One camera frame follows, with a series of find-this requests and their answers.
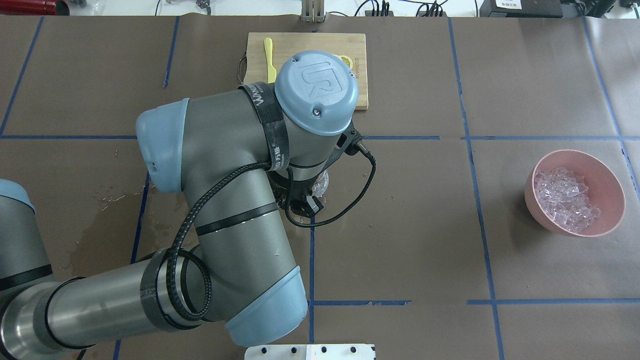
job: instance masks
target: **yellow plastic knife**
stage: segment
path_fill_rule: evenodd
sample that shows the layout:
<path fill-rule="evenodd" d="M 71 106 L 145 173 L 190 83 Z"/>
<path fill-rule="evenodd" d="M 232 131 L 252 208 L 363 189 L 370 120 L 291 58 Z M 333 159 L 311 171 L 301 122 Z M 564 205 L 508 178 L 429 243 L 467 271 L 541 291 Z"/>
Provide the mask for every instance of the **yellow plastic knife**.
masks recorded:
<path fill-rule="evenodd" d="M 278 72 L 273 67 L 273 41 L 271 38 L 264 38 L 264 53 L 267 55 L 267 83 L 276 81 Z"/>

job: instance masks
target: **white floor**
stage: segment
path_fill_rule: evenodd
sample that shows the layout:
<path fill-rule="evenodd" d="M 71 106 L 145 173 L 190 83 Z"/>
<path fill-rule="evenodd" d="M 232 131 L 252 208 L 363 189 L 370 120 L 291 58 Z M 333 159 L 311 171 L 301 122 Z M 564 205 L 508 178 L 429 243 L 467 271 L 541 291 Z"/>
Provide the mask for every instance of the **white floor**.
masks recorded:
<path fill-rule="evenodd" d="M 153 15 L 156 11 L 157 0 L 86 0 L 83 8 L 70 4 L 71 15 Z M 478 6 L 484 0 L 477 0 Z M 325 0 L 326 12 L 338 11 L 353 15 L 362 0 Z M 415 16 L 415 3 L 402 0 L 391 0 L 390 9 L 395 16 Z M 451 17 L 472 17 L 476 14 L 473 0 L 449 0 L 443 9 Z M 363 6 L 364 10 L 371 9 L 371 4 Z M 282 15 L 300 14 L 301 0 L 211 0 L 212 15 Z M 183 15 L 185 13 L 206 13 L 199 9 L 195 0 L 160 0 L 158 15 Z M 616 2 L 614 9 L 607 14 L 608 18 L 635 19 L 636 13 L 632 9 L 621 8 Z"/>

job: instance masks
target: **white metal plate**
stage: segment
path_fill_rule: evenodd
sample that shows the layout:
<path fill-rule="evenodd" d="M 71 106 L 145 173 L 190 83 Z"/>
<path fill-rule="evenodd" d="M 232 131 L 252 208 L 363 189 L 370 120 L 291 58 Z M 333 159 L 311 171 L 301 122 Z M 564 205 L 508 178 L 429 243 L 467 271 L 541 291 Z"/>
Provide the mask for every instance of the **white metal plate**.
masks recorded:
<path fill-rule="evenodd" d="M 371 344 L 263 345 L 246 349 L 244 360 L 375 360 L 375 349 Z"/>

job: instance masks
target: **bowl rim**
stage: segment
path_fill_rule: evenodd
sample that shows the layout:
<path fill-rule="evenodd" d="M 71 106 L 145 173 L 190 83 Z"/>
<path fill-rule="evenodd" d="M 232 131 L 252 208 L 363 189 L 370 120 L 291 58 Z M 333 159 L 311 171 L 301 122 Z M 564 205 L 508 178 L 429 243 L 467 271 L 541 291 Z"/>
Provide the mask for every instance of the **bowl rim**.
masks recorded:
<path fill-rule="evenodd" d="M 533 185 L 533 179 L 536 175 L 536 170 L 538 169 L 538 166 L 540 166 L 540 163 L 542 161 L 544 161 L 544 159 L 546 159 L 547 157 L 557 153 L 557 152 L 578 152 L 580 154 L 589 156 L 590 158 L 593 158 L 594 160 L 596 160 L 597 162 L 599 162 L 600 164 L 602 164 L 612 175 L 613 178 L 615 178 L 616 182 L 618 183 L 618 186 L 620 187 L 620 190 L 622 192 L 622 214 L 620 215 L 620 219 L 618 219 L 618 222 L 616 222 L 616 225 L 614 225 L 613 227 L 611 227 L 611 229 L 609 229 L 608 231 L 602 233 L 602 234 L 596 234 L 596 235 L 586 235 L 586 234 L 580 234 L 580 233 L 575 233 L 573 231 L 569 231 L 567 229 L 565 229 L 564 227 L 561 227 L 560 225 L 558 225 L 555 221 L 553 221 L 551 219 L 551 217 L 549 216 L 549 214 L 547 214 L 547 212 L 542 208 L 542 205 L 540 204 L 540 201 L 538 200 L 538 197 L 536 196 L 536 189 Z M 533 167 L 533 171 L 531 173 L 531 182 L 529 183 L 529 186 L 533 189 L 533 198 L 536 201 L 536 205 L 538 206 L 538 208 L 542 211 L 542 213 L 547 217 L 547 219 L 551 220 L 552 224 L 554 225 L 555 228 L 559 229 L 560 231 L 564 232 L 564 233 L 568 233 L 571 234 L 573 236 L 577 236 L 580 238 L 597 238 L 599 236 L 604 236 L 606 234 L 609 234 L 610 232 L 614 231 L 622 222 L 622 219 L 625 218 L 625 213 L 627 212 L 627 196 L 625 195 L 625 190 L 622 187 L 622 184 L 620 183 L 620 179 L 618 179 L 618 177 L 616 176 L 616 173 L 614 173 L 608 166 L 607 164 L 603 163 L 602 161 L 600 161 L 600 159 L 596 158 L 595 156 L 588 154 L 584 151 L 580 151 L 580 150 L 574 150 L 574 149 L 560 149 L 560 150 L 555 150 L 552 151 L 550 153 L 548 153 L 547 155 L 544 155 L 537 163 L 536 166 Z"/>

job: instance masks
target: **white bracket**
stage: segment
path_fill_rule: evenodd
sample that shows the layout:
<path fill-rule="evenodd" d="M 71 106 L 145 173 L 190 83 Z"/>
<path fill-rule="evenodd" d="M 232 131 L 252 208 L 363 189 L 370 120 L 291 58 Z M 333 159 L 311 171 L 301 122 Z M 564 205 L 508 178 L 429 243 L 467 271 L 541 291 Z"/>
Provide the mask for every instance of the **white bracket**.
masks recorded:
<path fill-rule="evenodd" d="M 375 360 L 372 344 L 303 344 L 250 347 L 244 360 Z"/>
<path fill-rule="evenodd" d="M 302 22 L 324 22 L 324 0 L 302 0 Z"/>

